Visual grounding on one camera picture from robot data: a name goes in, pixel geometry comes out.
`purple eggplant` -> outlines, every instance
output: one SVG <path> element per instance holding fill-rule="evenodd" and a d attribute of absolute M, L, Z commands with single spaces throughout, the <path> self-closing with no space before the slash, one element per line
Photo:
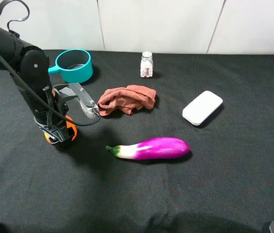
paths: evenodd
<path fill-rule="evenodd" d="M 130 146 L 106 146 L 115 157 L 123 159 L 175 159 L 190 152 L 190 146 L 174 137 L 157 137 Z"/>

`black table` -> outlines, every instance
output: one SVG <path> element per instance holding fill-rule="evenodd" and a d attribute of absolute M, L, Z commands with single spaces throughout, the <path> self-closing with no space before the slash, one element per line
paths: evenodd
<path fill-rule="evenodd" d="M 60 52 L 46 51 L 52 65 Z M 12 233 L 255 233 L 274 220 L 274 56 L 154 54 L 154 77 L 142 79 L 140 53 L 91 55 L 94 76 L 83 87 L 94 100 L 145 85 L 157 90 L 155 108 L 79 127 L 73 147 L 59 151 L 0 71 L 0 223 Z M 194 127 L 182 109 L 205 90 L 224 102 Z M 134 162 L 105 150 L 163 136 L 192 153 Z"/>

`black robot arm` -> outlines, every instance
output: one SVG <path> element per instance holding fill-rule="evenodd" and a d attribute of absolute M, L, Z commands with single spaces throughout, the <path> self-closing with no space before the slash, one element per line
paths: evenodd
<path fill-rule="evenodd" d="M 40 48 L 21 40 L 19 34 L 0 28 L 0 69 L 10 72 L 47 141 L 67 147 L 76 136 L 76 128 L 71 123 L 91 125 L 98 122 L 100 116 L 94 111 L 97 120 L 89 124 L 78 124 L 67 118 L 66 101 L 73 98 L 62 96 L 53 88 L 48 67 L 49 58 Z"/>

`brown towel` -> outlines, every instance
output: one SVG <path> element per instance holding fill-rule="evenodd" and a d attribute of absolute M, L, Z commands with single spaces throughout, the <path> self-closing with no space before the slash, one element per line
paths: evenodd
<path fill-rule="evenodd" d="M 98 101 L 99 112 L 104 117 L 114 110 L 120 109 L 128 115 L 132 115 L 134 108 L 137 110 L 143 107 L 152 109 L 155 96 L 156 91 L 146 86 L 129 85 L 126 88 L 108 89 Z"/>

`green stem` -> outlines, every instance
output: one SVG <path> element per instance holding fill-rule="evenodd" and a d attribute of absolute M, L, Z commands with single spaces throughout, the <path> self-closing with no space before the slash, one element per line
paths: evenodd
<path fill-rule="evenodd" d="M 112 151 L 113 147 L 106 146 L 106 149 Z"/>

